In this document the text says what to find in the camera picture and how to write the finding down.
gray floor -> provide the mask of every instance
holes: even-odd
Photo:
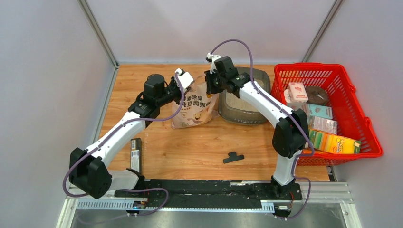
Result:
[[[293,213],[301,205],[295,204]],[[125,214],[121,210],[77,210],[85,222],[100,222]],[[100,225],[84,225],[74,219],[72,228],[345,228],[339,204],[308,204],[296,219],[281,221],[271,214],[263,213],[212,213],[212,212],[169,212],[159,211],[145,217],[125,217]]]

yellow crayon box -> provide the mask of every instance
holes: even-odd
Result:
[[[361,141],[340,135],[309,130],[309,138],[315,149],[327,153],[359,153]]]

brown round object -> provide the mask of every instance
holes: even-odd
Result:
[[[329,101],[326,91],[320,87],[307,86],[305,87],[305,91],[308,95],[308,104],[324,106]]]

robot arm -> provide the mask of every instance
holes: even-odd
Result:
[[[194,82],[188,72],[177,69],[175,73],[185,89]],[[108,133],[85,150],[75,148],[72,151],[70,167],[88,152],[95,150],[72,170],[69,181],[95,199],[102,197],[109,190],[133,189],[139,180],[139,173],[131,169],[108,171],[107,167],[124,145],[160,114],[161,106],[172,101],[179,103],[179,82],[172,77],[165,87],[166,82],[162,75],[148,76],[144,91]]]
[[[278,153],[278,158],[276,170],[271,177],[272,191],[278,198],[286,196],[295,182],[295,178],[292,176],[292,168],[296,156],[301,154],[306,143],[304,137],[285,113],[256,91],[249,74],[238,74],[231,58],[213,56],[209,53],[207,60],[211,62],[211,65],[214,65],[210,71],[205,71],[207,94],[220,93],[226,90],[254,106],[275,127],[272,145]],[[304,111],[294,111],[283,105],[266,93],[257,82],[254,83],[260,88],[260,93],[264,93],[282,109],[290,113],[304,132],[308,134],[307,116]]]

white wall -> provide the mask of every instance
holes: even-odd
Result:
[[[75,0],[3,0],[0,36],[0,227],[55,227],[113,68]]]
[[[403,223],[403,2],[345,0],[311,61],[341,63],[384,149],[380,159],[336,167],[363,227]]]
[[[220,42],[256,62],[302,60],[334,0],[88,0],[119,62],[202,62]],[[217,54],[248,62],[241,44]]]

